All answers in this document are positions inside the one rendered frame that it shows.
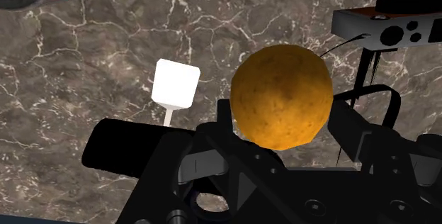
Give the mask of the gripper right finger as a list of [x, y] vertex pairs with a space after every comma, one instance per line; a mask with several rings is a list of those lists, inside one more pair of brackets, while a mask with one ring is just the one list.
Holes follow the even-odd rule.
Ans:
[[442, 135], [402, 137], [393, 128], [400, 106], [392, 100], [378, 125], [335, 100], [327, 129], [372, 177], [382, 214], [392, 224], [442, 224]]

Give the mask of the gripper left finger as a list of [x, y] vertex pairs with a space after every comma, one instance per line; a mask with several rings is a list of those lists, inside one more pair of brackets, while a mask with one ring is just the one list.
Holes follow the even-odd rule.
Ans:
[[[304, 224], [288, 171], [232, 131], [230, 103], [195, 134], [162, 135], [116, 224]], [[198, 210], [193, 199], [208, 180], [227, 200], [223, 213]]]

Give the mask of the round orange fruit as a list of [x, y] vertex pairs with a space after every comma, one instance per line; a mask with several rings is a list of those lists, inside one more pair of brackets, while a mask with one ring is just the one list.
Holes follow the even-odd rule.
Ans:
[[282, 151], [315, 138], [329, 118], [333, 95], [321, 57], [298, 45], [273, 45], [238, 67], [230, 106], [247, 140]]

